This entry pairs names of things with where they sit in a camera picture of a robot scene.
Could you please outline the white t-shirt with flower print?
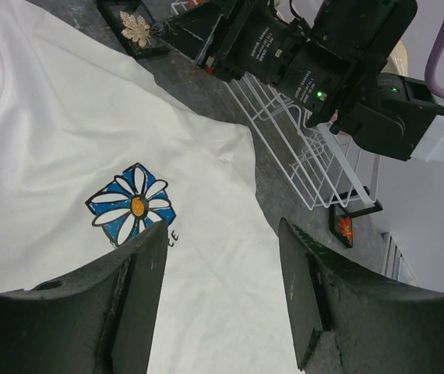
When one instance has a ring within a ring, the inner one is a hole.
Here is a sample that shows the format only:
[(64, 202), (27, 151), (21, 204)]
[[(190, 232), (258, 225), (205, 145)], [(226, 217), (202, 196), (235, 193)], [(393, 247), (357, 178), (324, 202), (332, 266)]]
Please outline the white t-shirt with flower print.
[(294, 373), (278, 239), (243, 125), (198, 115), (133, 58), (0, 1), (0, 292), (168, 225), (151, 373)]

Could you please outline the red orange brooch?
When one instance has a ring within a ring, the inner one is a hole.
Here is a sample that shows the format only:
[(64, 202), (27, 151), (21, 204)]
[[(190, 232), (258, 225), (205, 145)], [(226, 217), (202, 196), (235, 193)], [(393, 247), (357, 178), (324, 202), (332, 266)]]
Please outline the red orange brooch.
[(354, 232), (352, 220), (349, 217), (341, 217), (339, 220), (340, 233), (349, 241), (353, 241)]

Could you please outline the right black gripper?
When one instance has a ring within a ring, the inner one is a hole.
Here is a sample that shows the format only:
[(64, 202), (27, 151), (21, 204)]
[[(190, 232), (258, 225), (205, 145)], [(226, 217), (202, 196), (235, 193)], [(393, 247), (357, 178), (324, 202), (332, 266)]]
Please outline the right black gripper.
[(150, 35), (219, 80), (239, 80), (236, 44), (253, 10), (253, 1), (206, 1), (154, 23)]

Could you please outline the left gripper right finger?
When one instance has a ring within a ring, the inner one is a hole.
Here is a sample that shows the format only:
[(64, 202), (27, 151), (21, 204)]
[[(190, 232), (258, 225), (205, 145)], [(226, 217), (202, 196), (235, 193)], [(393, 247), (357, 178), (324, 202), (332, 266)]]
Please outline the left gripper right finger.
[(444, 293), (367, 269), (286, 218), (278, 238), (300, 370), (334, 332), (345, 373), (444, 373)]

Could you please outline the small beige brooch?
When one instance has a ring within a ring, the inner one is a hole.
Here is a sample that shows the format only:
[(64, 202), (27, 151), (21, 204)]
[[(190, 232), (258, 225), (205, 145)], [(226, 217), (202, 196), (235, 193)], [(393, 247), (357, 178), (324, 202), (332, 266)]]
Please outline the small beige brooch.
[(137, 44), (140, 48), (148, 48), (151, 46), (150, 25), (141, 16), (120, 11), (120, 20), (123, 29), (121, 35), (132, 43)]

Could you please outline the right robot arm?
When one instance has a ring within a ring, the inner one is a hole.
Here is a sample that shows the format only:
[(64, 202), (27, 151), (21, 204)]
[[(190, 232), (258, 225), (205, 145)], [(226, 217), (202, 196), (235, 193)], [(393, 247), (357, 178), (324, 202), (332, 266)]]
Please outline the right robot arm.
[(444, 163), (444, 91), (435, 67), (444, 24), (422, 80), (385, 71), (418, 10), (414, 1), (325, 1), (313, 23), (287, 23), (271, 1), (205, 1), (151, 26), (152, 36), (216, 78), (246, 73), (363, 150)]

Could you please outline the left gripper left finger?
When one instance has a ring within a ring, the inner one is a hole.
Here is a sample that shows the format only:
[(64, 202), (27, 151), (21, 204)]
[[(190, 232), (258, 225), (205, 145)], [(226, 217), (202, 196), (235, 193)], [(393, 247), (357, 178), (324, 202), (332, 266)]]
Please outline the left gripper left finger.
[(145, 373), (167, 237), (155, 223), (77, 270), (0, 293), (0, 373)]

